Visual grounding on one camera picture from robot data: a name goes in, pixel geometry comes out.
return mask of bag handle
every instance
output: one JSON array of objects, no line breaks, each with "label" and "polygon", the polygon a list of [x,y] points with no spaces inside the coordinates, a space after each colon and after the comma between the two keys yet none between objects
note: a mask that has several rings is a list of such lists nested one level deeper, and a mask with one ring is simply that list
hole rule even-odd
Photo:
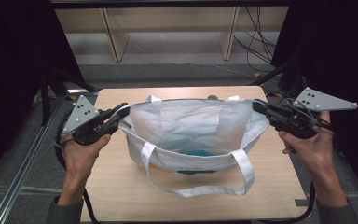
[{"label": "bag handle", "polygon": [[[240,96],[239,95],[233,95],[228,97],[229,101],[239,101],[240,100]],[[162,100],[154,95],[149,95],[149,97],[147,97],[146,101],[148,103],[154,103],[154,102],[161,102]]]},{"label": "bag handle", "polygon": [[221,186],[199,186],[192,189],[179,189],[179,190],[168,190],[160,188],[151,178],[150,178],[150,170],[149,170],[149,160],[150,157],[155,150],[156,146],[150,143],[145,143],[141,152],[141,160],[142,164],[145,167],[147,173],[147,179],[149,183],[155,187],[156,189],[162,190],[166,193],[176,194],[183,197],[192,197],[203,194],[233,194],[233,195],[243,195],[245,194],[249,188],[252,186],[255,175],[253,166],[249,161],[248,156],[244,150],[236,150],[231,152],[231,155],[237,161],[237,164],[240,166],[242,176],[244,179],[243,186],[236,188],[226,188]]}]

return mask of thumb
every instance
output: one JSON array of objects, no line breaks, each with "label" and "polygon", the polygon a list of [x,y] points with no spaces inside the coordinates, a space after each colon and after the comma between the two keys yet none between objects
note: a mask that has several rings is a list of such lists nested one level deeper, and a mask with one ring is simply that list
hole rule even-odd
[{"label": "thumb", "polygon": [[290,154],[290,153],[296,154],[296,151],[292,147],[287,147],[282,151],[282,153],[283,154]]},{"label": "thumb", "polygon": [[106,135],[102,136],[98,141],[91,144],[90,146],[92,148],[95,148],[96,150],[100,151],[103,147],[105,147],[109,143],[110,139],[111,139],[111,135],[106,134]]},{"label": "thumb", "polygon": [[292,145],[298,141],[301,141],[301,139],[294,137],[292,134],[287,133],[285,131],[279,131],[278,136],[284,141],[287,142],[289,145]]}]

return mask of white tote bag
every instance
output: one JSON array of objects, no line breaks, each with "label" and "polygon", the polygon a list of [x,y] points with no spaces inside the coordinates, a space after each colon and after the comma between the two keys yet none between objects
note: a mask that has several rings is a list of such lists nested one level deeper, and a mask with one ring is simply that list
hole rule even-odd
[{"label": "white tote bag", "polygon": [[[131,106],[119,129],[127,135],[131,158],[145,168],[149,183],[164,192],[191,197],[203,194],[243,195],[254,182],[247,153],[269,126],[252,109],[252,100],[177,99]],[[169,190],[150,177],[150,166],[183,175],[204,175],[239,166],[243,186],[199,186]]]}]

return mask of sleeve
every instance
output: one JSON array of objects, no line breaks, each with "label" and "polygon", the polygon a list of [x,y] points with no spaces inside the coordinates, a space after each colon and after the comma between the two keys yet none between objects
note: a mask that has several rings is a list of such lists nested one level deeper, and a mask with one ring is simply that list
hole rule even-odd
[{"label": "sleeve", "polygon": [[56,197],[48,209],[47,224],[72,224],[80,223],[83,201],[70,206],[57,205],[60,196]]},{"label": "sleeve", "polygon": [[318,207],[319,219],[321,224],[340,223],[357,224],[358,217],[351,205],[348,203],[342,207],[325,206],[316,202]]}]

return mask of finger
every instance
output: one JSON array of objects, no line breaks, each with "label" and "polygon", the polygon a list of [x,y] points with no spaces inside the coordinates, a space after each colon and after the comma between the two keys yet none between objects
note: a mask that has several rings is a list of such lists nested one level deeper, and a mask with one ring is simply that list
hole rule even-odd
[{"label": "finger", "polygon": [[296,151],[292,147],[287,147],[282,151],[282,153],[283,154],[290,154],[290,153],[296,154]]},{"label": "finger", "polygon": [[330,123],[330,112],[322,111],[320,118]]},{"label": "finger", "polygon": [[71,134],[68,134],[60,139],[60,144],[71,141],[73,138]]},{"label": "finger", "polygon": [[111,138],[111,135],[106,134],[106,135],[102,136],[98,141],[93,143],[91,146],[94,148],[98,148],[98,150],[101,150],[103,147],[105,147],[109,143],[110,138]]},{"label": "finger", "polygon": [[297,142],[302,141],[301,139],[294,137],[292,134],[285,131],[279,131],[278,136],[283,140],[283,142],[286,142],[289,145],[295,145]]}]

